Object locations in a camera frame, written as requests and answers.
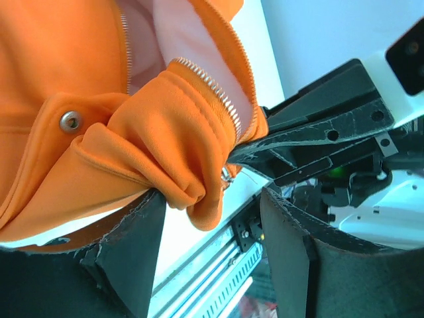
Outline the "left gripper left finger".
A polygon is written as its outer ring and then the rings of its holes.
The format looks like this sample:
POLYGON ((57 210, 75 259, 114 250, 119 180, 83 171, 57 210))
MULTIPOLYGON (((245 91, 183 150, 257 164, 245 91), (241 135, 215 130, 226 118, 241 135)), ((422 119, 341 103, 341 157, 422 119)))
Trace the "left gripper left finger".
POLYGON ((2 317, 146 317, 166 201, 152 189, 46 246, 1 249, 2 317))

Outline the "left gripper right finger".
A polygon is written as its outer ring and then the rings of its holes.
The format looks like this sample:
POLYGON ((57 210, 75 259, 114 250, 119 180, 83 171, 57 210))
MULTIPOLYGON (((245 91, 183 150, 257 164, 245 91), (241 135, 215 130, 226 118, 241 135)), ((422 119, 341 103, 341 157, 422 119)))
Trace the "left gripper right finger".
POLYGON ((423 249, 354 237, 270 188, 260 195, 279 317, 422 317, 423 249))

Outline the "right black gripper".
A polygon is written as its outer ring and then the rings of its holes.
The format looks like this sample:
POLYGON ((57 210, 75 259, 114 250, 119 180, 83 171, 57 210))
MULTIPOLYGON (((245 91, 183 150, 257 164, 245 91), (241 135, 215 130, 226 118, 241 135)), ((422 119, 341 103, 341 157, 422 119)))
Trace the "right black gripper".
POLYGON ((245 164, 257 153, 246 168, 279 186, 380 156, 376 139, 365 137, 394 125, 394 117, 358 59, 304 87, 269 110, 267 118, 270 134, 237 146, 228 163, 245 164), (294 159, 294 165, 283 159, 294 159))

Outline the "orange jacket pink lining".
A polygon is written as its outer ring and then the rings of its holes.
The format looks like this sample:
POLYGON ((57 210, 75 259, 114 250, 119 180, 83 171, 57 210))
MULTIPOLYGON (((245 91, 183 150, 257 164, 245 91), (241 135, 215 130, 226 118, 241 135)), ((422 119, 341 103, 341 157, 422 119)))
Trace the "orange jacket pink lining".
POLYGON ((242 1, 1 2, 1 246, 69 248, 155 188, 214 229, 238 145, 268 134, 242 1))

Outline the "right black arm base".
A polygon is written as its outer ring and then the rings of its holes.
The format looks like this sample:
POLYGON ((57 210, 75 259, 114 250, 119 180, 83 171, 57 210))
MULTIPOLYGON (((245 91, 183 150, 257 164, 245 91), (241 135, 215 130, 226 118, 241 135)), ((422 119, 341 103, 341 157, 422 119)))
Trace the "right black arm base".
POLYGON ((231 221, 235 240, 241 252, 247 252, 255 243, 264 241, 262 221, 259 216, 235 217, 231 221))

